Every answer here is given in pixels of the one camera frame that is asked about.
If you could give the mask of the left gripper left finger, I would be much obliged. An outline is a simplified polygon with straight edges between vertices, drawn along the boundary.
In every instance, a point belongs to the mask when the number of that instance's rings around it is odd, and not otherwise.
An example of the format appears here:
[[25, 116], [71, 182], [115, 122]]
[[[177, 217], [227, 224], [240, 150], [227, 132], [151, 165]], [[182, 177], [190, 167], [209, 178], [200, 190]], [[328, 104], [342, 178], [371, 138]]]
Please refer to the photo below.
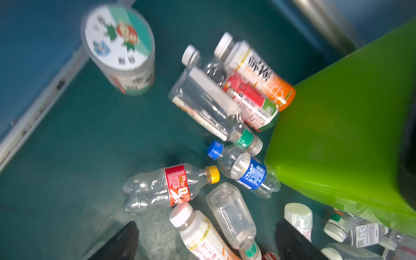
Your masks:
[[139, 242], [139, 230], [128, 222], [106, 243], [98, 242], [88, 253], [88, 260], [134, 260]]

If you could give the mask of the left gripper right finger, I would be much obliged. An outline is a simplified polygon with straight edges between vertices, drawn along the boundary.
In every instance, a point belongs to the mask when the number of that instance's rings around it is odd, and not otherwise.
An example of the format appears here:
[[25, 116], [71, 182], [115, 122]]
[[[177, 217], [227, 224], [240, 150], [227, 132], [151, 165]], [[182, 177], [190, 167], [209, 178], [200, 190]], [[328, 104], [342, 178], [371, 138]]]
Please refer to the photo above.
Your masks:
[[276, 224], [275, 241], [281, 260], [328, 260], [284, 218]]

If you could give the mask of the yellow cap red label bottle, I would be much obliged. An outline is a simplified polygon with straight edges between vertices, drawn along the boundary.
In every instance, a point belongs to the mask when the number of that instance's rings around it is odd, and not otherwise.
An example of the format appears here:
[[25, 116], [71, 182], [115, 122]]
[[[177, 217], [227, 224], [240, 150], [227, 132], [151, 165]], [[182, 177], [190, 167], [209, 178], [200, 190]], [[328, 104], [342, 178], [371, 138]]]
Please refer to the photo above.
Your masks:
[[170, 208], [196, 198], [201, 189], [220, 181], [216, 166], [199, 169], [191, 164], [180, 164], [139, 173], [123, 186], [126, 196], [123, 209], [129, 215], [140, 215], [154, 209]]

